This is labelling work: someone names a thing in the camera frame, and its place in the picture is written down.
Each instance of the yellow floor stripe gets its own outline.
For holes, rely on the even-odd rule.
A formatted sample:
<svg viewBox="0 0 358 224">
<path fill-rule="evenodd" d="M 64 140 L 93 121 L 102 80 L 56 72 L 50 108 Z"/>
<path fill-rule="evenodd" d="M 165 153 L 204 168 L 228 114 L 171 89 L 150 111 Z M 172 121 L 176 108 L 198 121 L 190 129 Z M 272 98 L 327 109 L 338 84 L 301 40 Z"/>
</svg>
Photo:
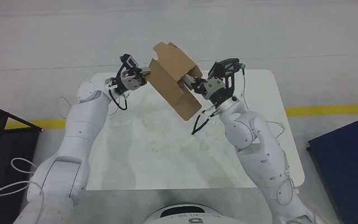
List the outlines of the yellow floor stripe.
<svg viewBox="0 0 358 224">
<path fill-rule="evenodd" d="M 358 114 L 358 104 L 285 108 L 287 117 Z"/>
<path fill-rule="evenodd" d="M 46 120 L 29 120 L 29 122 L 44 129 L 64 129 L 66 125 L 66 120 L 63 118 L 46 119 Z M 20 122 L 11 120 L 6 123 L 5 129 L 24 128 L 24 127 L 28 127 L 28 126 Z"/>
<path fill-rule="evenodd" d="M 346 115 L 358 114 L 358 104 L 348 105 L 328 105 L 328 106 L 302 106 L 294 108 L 285 108 L 287 117 L 297 116 L 322 116 L 322 115 Z M 30 123 L 35 124 L 44 129 L 64 129 L 65 119 L 47 119 L 47 120 L 29 120 Z M 8 121 L 5 129 L 23 128 L 26 125 L 16 122 Z"/>
</svg>

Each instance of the white cable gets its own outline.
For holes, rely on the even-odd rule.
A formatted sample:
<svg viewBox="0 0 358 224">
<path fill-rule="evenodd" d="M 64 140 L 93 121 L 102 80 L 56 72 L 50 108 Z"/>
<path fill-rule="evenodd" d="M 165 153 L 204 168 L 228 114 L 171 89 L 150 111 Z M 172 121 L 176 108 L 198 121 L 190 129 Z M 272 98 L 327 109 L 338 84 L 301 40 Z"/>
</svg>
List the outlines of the white cable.
<svg viewBox="0 0 358 224">
<path fill-rule="evenodd" d="M 250 108 L 248 107 L 248 105 L 247 105 L 247 103 L 246 103 L 246 98 L 245 98 L 245 88 L 246 88 L 245 75 L 243 75 L 243 78 L 244 78 L 244 87 L 243 87 L 241 96 L 242 96 L 242 98 L 244 99 L 244 104 L 245 104 L 246 108 L 247 108 L 248 110 L 250 110 Z M 271 122 L 271 121 L 267 121 L 267 122 L 268 122 L 268 123 L 278 124 L 280 127 L 282 127 L 282 132 L 281 132 L 278 136 L 276 136 L 276 138 L 279 138 L 279 137 L 285 132 L 285 129 L 286 129 L 286 128 L 285 128 L 285 126 L 284 126 L 283 123 Z"/>
<path fill-rule="evenodd" d="M 126 99 L 128 99 L 128 96 L 130 95 L 130 92 L 127 94 L 127 95 L 125 95 L 125 94 L 121 94 L 120 96 L 123 96 L 124 97 L 124 100 L 126 100 Z"/>
<path fill-rule="evenodd" d="M 116 111 L 115 111 L 115 112 L 113 112 L 112 114 L 107 114 L 107 116 L 112 116 L 112 115 L 114 115 L 115 113 L 117 113 L 118 109 L 119 109 L 119 107 L 117 106 Z"/>
<path fill-rule="evenodd" d="M 29 160 L 27 160 L 27 159 L 25 159 L 25 158 L 13 158 L 13 159 L 11 160 L 10 164 L 11 164 L 11 166 L 12 166 L 15 170 L 17 170 L 17 171 L 19 171 L 19 172 L 23 172 L 23 173 L 25 173 L 25 174 L 33 173 L 33 171 L 23 171 L 23 170 L 20 170 L 20 169 L 18 169 L 17 167 L 15 167 L 14 164 L 13 164 L 14 160 L 24 160 L 24 161 L 28 162 L 29 164 L 31 164 L 32 166 L 35 166 L 35 167 L 37 168 L 37 166 L 36 166 L 35 164 L 33 164 L 32 162 L 30 162 Z M 41 216 L 41 214 L 42 214 L 43 207 L 44 207 L 44 200 L 45 200 L 44 191 L 43 191 L 42 187 L 41 187 L 38 183 L 36 183 L 36 182 L 34 182 L 34 181 L 31 181 L 31 180 L 19 181 L 19 182 L 13 183 L 13 184 L 9 184 L 8 186 L 3 186 L 2 188 L 0 188 L 0 192 L 1 192 L 2 190 L 6 189 L 6 188 L 11 187 L 11 186 L 15 186 L 15 185 L 17 185 L 17 184 L 24 184 L 24 183 L 28 183 L 28 184 L 27 184 L 25 187 L 23 187 L 23 188 L 21 188 L 21 189 L 19 189 L 19 190 L 15 190 L 14 192 L 5 193 L 5 194 L 0 194 L 0 197 L 6 196 L 6 195 L 10 195 L 10 194 L 15 194 L 15 193 L 17 193 L 17 192 L 20 192 L 20 191 L 26 189 L 30 184 L 35 184 L 35 185 L 40 189 L 40 195 L 41 195 L 41 207 L 40 207 L 40 212 L 39 212 L 39 214 L 37 215 L 37 219 L 36 219 L 36 224 L 37 224 L 37 223 L 39 222 L 40 216 Z"/>
<path fill-rule="evenodd" d="M 37 224 L 37 223 L 39 222 L 40 216 L 41 216 L 41 214 L 42 214 L 43 207 L 44 207 L 44 200 L 45 200 L 44 191 L 43 191 L 42 187 L 41 187 L 38 183 L 36 183 L 36 182 L 34 182 L 34 181 L 31 181 L 31 180 L 19 181 L 19 182 L 16 182 L 16 183 L 13 183 L 13 184 L 9 184 L 8 186 L 4 186 L 4 187 L 0 188 L 0 191 L 4 190 L 4 189 L 6 189 L 6 188 L 9 188 L 9 187 L 11 187 L 11 186 L 14 186 L 14 185 L 17 185 L 17 184 L 23 184 L 23 183 L 28 183 L 28 185 L 27 185 L 25 188 L 27 188 L 27 187 L 29 186 L 29 184 L 35 184 L 35 185 L 40 189 L 40 191 L 41 191 L 41 193 L 40 193 L 40 195 L 41 195 L 41 207 L 40 207 L 40 212 L 39 212 L 39 214 L 37 215 L 37 219 L 36 219 L 36 224 Z M 1 197 L 1 196 L 5 196 L 5 195 L 10 195 L 10 194 L 15 194 L 15 193 L 17 193 L 17 192 L 19 192 L 19 191 L 20 191 L 20 190 L 17 190 L 17 191 L 14 191 L 14 192 L 10 192 L 10 193 L 6 193 L 6 194 L 0 194 L 0 197 Z"/>
<path fill-rule="evenodd" d="M 35 167 L 37 168 L 37 166 L 36 166 L 35 164 L 33 164 L 32 162 L 30 162 L 29 160 L 27 160 L 27 159 L 25 159 L 25 158 L 13 158 L 13 159 L 11 160 L 10 164 L 11 164 L 12 168 L 14 168 L 15 170 L 17 170 L 17 171 L 19 171 L 19 172 L 23 172 L 23 173 L 25 173 L 25 174 L 33 174 L 33 173 L 35 173 L 35 172 L 33 172 L 33 171 L 23 171 L 23 170 L 18 169 L 18 168 L 13 164 L 13 162 L 14 162 L 15 160 L 24 160 L 24 161 L 28 162 L 29 164 L 31 164 L 32 166 L 35 166 Z"/>
<path fill-rule="evenodd" d="M 246 108 L 247 108 L 248 110 L 250 110 L 249 107 L 247 106 L 246 98 L 245 98 L 246 79 L 245 79 L 245 76 L 243 76 L 243 77 L 244 77 L 244 88 L 243 88 L 243 90 L 242 90 L 241 96 L 242 96 L 243 99 L 244 99 L 244 103 L 245 103 Z"/>
<path fill-rule="evenodd" d="M 215 104 L 214 104 L 213 106 L 207 108 L 206 110 L 203 110 L 201 113 L 202 113 L 202 114 L 205 114 L 205 112 L 211 111 L 211 110 L 213 110 L 214 108 L 215 108 Z"/>
<path fill-rule="evenodd" d="M 57 102 L 56 102 L 57 112 L 59 113 L 59 115 L 60 115 L 63 119 L 66 119 L 64 116 L 62 116 L 60 110 L 58 109 L 58 101 L 59 101 L 60 99 L 64 99 L 70 107 L 72 107 L 72 105 L 71 105 L 71 104 L 68 102 L 68 100 L 67 100 L 66 98 L 64 98 L 63 96 L 61 96 L 61 97 L 59 97 L 59 98 L 57 99 Z"/>
<path fill-rule="evenodd" d="M 266 122 L 268 122 L 268 123 L 273 123 L 273 124 L 278 124 L 281 128 L 282 128 L 282 132 L 280 132 L 280 134 L 278 135 L 278 136 L 276 136 L 276 138 L 279 138 L 284 132 L 285 132 L 285 130 L 286 130 L 286 127 L 285 127 L 285 125 L 281 122 L 281 123 L 279 123 L 279 122 L 272 122 L 272 121 L 266 121 Z"/>
<path fill-rule="evenodd" d="M 282 188 L 282 186 L 287 182 L 287 180 L 290 181 L 291 196 L 290 196 L 290 200 L 289 200 L 287 203 L 283 204 L 283 203 L 281 203 L 280 200 L 279 200 L 279 191 L 280 191 L 280 189 Z M 276 200 L 277 200 L 278 204 L 280 204 L 281 206 L 288 206 L 288 205 L 292 202 L 292 199 L 293 199 L 293 189 L 294 189 L 294 187 L 293 187 L 293 185 L 292 185 L 292 179 L 291 179 L 291 177 L 288 177 L 287 179 L 285 179 L 284 181 L 282 181 L 282 183 L 280 184 L 280 186 L 278 187 L 278 189 L 277 189 L 277 191 L 276 191 Z"/>
</svg>

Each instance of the box flap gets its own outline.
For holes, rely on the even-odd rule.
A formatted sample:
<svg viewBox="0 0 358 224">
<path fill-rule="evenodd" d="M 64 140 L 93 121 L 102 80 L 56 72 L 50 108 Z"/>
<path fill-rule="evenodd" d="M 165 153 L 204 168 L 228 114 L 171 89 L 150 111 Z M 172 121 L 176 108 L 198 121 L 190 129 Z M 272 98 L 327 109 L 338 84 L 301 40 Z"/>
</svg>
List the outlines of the box flap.
<svg viewBox="0 0 358 224">
<path fill-rule="evenodd" d="M 190 70 L 188 72 L 188 75 L 196 77 L 196 78 L 201 78 L 202 77 L 202 73 L 201 70 L 198 66 L 195 66 L 192 70 Z"/>
<path fill-rule="evenodd" d="M 182 89 L 184 94 L 177 102 L 177 104 L 173 106 L 173 108 L 179 114 L 179 116 L 181 116 L 182 119 L 187 121 L 201 109 L 201 104 L 186 88 L 183 82 L 178 82 L 178 85 Z"/>
<path fill-rule="evenodd" d="M 196 67 L 196 64 L 173 43 L 160 42 L 153 49 L 157 52 L 160 65 L 176 82 Z"/>
<path fill-rule="evenodd" d="M 177 82 L 161 67 L 157 60 L 152 59 L 149 64 L 150 74 L 145 78 L 152 86 L 174 106 L 184 94 Z"/>
</svg>

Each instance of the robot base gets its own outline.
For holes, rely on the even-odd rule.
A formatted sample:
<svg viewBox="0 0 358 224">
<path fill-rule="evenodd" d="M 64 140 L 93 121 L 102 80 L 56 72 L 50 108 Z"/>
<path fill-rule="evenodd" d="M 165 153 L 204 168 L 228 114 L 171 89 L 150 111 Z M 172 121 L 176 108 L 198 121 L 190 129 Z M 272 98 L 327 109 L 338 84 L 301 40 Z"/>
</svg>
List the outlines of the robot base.
<svg viewBox="0 0 358 224">
<path fill-rule="evenodd" d="M 200 204 L 177 204 L 157 210 L 143 224 L 242 224 Z"/>
<path fill-rule="evenodd" d="M 222 214 L 219 213 L 218 211 L 209 208 L 207 206 L 202 206 L 200 204 L 175 204 L 173 206 L 167 206 L 155 211 L 143 222 L 143 224 L 148 224 L 154 220 L 166 216 L 173 216 L 176 214 L 184 214 L 184 213 L 203 213 L 203 214 L 214 214 L 214 215 L 222 216 Z"/>
</svg>

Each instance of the black shelf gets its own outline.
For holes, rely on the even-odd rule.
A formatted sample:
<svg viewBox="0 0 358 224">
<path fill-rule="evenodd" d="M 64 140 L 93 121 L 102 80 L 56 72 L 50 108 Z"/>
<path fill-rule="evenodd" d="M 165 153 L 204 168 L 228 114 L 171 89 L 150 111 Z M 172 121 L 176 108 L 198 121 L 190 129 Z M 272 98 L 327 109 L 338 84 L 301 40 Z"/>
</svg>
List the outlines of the black shelf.
<svg viewBox="0 0 358 224">
<path fill-rule="evenodd" d="M 9 118 L 26 124 L 29 127 L 5 130 Z M 18 172 L 11 167 L 10 161 L 16 157 L 32 161 L 37 140 L 42 131 L 42 128 L 0 109 L 0 187 L 29 179 L 29 174 Z M 14 165 L 21 170 L 31 169 L 31 165 L 23 161 L 14 161 Z M 26 184 L 9 187 L 1 191 L 1 194 L 21 189 L 24 186 Z M 21 212 L 20 209 L 25 192 L 26 190 L 23 190 L 15 194 L 0 197 L 1 223 L 10 224 L 15 221 Z"/>
</svg>

